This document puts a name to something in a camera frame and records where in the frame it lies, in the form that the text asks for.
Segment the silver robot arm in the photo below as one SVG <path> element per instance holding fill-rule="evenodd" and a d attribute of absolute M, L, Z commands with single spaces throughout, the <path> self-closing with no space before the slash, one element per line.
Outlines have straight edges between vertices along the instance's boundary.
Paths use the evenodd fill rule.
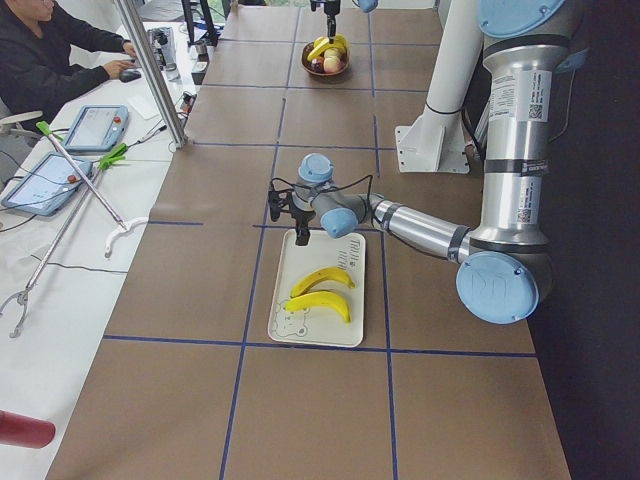
<path fill-rule="evenodd" d="M 377 0 L 361 0 L 354 1 L 354 4 L 364 13 L 370 13 L 378 6 Z M 341 11 L 341 0 L 320 0 L 311 1 L 310 8 L 312 11 L 316 11 L 321 8 L 326 16 L 327 21 L 327 36 L 329 39 L 333 39 L 337 32 L 336 17 Z"/>
<path fill-rule="evenodd" d="M 531 315 L 552 288 L 548 240 L 539 227 L 548 170 L 549 110 L 555 74 L 579 67 L 584 1 L 454 1 L 444 20 L 423 112 L 395 130 L 403 173 L 450 178 L 467 172 L 465 140 L 479 139 L 481 169 L 454 184 L 451 222 L 373 192 L 346 194 L 334 167 L 306 155 L 297 180 L 271 191 L 272 217 L 289 213 L 306 244 L 318 219 L 333 238 L 362 223 L 458 267 L 457 294 L 475 317 L 510 324 Z"/>

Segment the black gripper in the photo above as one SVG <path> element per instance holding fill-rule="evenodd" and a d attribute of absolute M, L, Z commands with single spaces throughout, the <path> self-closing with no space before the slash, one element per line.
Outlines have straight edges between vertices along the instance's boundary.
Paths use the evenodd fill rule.
<path fill-rule="evenodd" d="M 341 0 L 321 0 L 320 4 L 327 20 L 327 37 L 333 40 L 337 33 L 336 16 L 341 10 Z"/>
<path fill-rule="evenodd" d="M 312 206 L 299 197 L 295 192 L 291 194 L 291 200 L 289 204 L 289 212 L 292 218 L 295 220 L 295 245 L 307 246 L 310 239 L 310 229 L 308 223 L 316 216 L 315 210 Z"/>

